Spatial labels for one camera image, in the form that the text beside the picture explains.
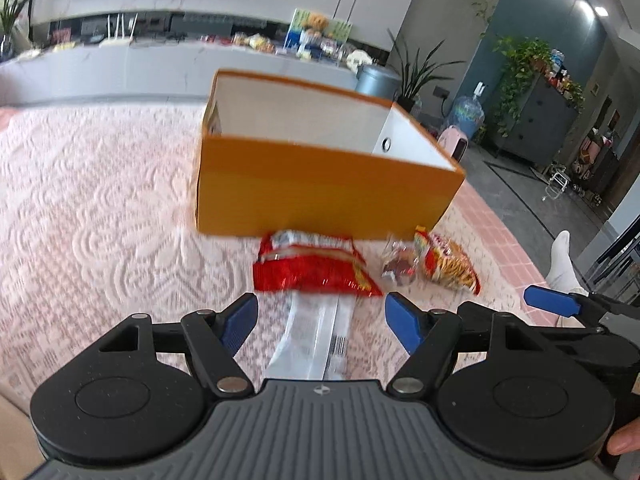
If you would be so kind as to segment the person's right hand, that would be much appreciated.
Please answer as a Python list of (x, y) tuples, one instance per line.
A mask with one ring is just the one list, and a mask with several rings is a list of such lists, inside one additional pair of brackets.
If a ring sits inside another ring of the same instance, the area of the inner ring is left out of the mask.
[(619, 456), (640, 450), (640, 419), (623, 426), (608, 439), (606, 447), (611, 455)]

